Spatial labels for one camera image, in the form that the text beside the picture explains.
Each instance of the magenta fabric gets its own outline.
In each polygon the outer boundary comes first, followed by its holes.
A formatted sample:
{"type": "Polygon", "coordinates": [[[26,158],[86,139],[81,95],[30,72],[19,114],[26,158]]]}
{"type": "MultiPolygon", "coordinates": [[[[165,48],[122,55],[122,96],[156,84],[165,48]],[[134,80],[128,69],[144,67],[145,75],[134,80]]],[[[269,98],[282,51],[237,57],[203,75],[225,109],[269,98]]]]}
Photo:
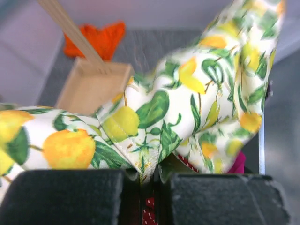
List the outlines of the magenta fabric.
{"type": "Polygon", "coordinates": [[[244,173],[244,164],[246,161],[246,157],[244,153],[240,151],[238,156],[235,159],[235,162],[231,169],[227,173],[244,173]]]}

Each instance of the red fabric with white dots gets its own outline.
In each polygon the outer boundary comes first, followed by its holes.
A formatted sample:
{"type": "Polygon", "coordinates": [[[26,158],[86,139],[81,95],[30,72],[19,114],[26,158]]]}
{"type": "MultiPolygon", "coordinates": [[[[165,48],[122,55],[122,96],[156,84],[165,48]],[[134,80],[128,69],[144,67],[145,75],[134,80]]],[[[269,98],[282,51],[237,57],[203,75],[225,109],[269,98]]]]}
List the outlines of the red fabric with white dots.
{"type": "MultiPolygon", "coordinates": [[[[191,164],[188,163],[187,160],[184,159],[182,156],[178,156],[179,160],[183,162],[186,166],[188,166],[190,169],[199,172],[196,168],[194,168],[191,164]]],[[[234,163],[233,167],[229,170],[229,173],[244,173],[244,171],[238,169],[238,168],[244,168],[245,163],[245,156],[242,152],[237,157],[236,162],[234,163]]],[[[155,215],[154,215],[154,197],[148,198],[146,200],[146,206],[148,209],[143,210],[142,212],[142,224],[143,225],[158,225],[157,222],[155,222],[155,215]]]]}

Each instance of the orange cloth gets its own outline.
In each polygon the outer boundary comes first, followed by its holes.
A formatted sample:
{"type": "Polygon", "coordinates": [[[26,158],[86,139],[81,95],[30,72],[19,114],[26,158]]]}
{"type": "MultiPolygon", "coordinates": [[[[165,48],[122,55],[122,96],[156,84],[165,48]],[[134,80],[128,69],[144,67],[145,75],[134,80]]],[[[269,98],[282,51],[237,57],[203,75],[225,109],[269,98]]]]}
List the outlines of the orange cloth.
{"type": "MultiPolygon", "coordinates": [[[[98,52],[103,60],[111,60],[118,44],[125,34],[124,22],[118,22],[99,30],[92,25],[85,24],[79,27],[80,31],[87,38],[90,44],[98,52]]],[[[64,34],[65,46],[63,51],[66,56],[74,58],[83,57],[82,52],[73,44],[73,42],[64,34]]]]}

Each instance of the lemon print fabric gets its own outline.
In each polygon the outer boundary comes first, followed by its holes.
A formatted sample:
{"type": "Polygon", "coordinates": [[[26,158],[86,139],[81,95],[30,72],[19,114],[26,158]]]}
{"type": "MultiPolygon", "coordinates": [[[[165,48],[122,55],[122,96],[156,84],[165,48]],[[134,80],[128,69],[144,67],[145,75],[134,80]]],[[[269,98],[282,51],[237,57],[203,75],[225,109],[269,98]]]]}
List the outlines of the lemon print fabric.
{"type": "Polygon", "coordinates": [[[131,77],[93,116],[1,105],[1,174],[9,176],[15,164],[134,168],[145,183],[170,154],[200,173],[227,172],[263,123],[284,5],[234,0],[192,44],[131,77]]]}

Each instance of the wooden handle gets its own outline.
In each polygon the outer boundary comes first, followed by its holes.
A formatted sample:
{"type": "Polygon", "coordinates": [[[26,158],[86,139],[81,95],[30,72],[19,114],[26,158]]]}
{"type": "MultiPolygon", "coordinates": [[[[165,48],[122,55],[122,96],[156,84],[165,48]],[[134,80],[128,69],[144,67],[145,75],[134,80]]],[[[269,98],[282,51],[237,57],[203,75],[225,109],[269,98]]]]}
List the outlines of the wooden handle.
{"type": "Polygon", "coordinates": [[[94,67],[101,71],[104,70],[103,72],[105,74],[110,73],[111,70],[105,67],[105,63],[102,58],[80,32],[76,24],[57,0],[37,1],[94,67]]]}

